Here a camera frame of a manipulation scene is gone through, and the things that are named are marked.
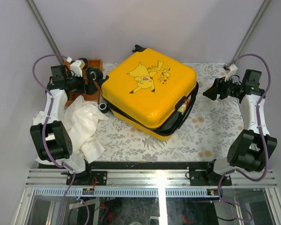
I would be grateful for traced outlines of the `yellow suitcase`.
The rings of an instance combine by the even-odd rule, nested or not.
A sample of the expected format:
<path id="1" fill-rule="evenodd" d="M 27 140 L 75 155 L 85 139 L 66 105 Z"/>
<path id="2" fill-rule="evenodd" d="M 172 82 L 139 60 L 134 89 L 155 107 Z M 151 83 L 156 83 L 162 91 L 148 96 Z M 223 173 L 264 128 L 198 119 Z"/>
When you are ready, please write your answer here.
<path id="1" fill-rule="evenodd" d="M 98 84 L 115 117 L 161 141 L 183 125 L 199 90 L 193 68 L 140 45 Z"/>

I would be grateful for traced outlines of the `orange floral fabric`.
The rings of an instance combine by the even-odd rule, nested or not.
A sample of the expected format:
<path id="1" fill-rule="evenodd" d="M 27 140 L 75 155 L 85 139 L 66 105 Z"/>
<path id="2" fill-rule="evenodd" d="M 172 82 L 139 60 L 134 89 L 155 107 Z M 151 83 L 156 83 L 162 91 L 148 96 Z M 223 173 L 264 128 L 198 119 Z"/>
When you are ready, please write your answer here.
<path id="1" fill-rule="evenodd" d="M 189 105 L 190 100 L 187 99 L 178 109 L 181 114 L 184 114 L 186 111 L 187 106 Z"/>

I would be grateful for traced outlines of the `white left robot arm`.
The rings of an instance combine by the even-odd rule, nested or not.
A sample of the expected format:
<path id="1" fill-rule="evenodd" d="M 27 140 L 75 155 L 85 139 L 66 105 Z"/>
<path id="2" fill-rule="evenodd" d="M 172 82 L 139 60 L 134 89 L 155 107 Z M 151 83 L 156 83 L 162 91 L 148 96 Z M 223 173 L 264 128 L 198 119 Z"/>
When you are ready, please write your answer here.
<path id="1" fill-rule="evenodd" d="M 93 94 L 98 88 L 97 79 L 103 77 L 100 69 L 88 67 L 78 75 L 66 65 L 52 66 L 51 77 L 45 88 L 46 106 L 39 122 L 30 127 L 30 135 L 37 151 L 37 162 L 66 168 L 77 173 L 77 180 L 88 185 L 93 173 L 86 169 L 83 158 L 74 154 L 72 140 L 62 122 L 66 102 L 71 92 Z"/>

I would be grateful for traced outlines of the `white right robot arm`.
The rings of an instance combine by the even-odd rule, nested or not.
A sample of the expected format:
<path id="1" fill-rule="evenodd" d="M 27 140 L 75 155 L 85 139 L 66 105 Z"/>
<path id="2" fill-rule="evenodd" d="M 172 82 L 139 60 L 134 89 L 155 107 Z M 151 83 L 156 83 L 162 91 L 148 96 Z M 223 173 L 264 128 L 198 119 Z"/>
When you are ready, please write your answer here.
<path id="1" fill-rule="evenodd" d="M 214 161 L 213 168 L 204 173 L 205 182 L 214 185 L 221 175 L 233 169 L 260 172 L 266 166 L 277 146 L 277 139 L 271 137 L 264 116 L 264 90 L 259 87 L 262 73 L 246 70 L 241 83 L 232 78 L 216 78 L 211 88 L 203 95 L 211 100 L 236 98 L 243 118 L 244 128 L 232 143 L 225 158 Z"/>

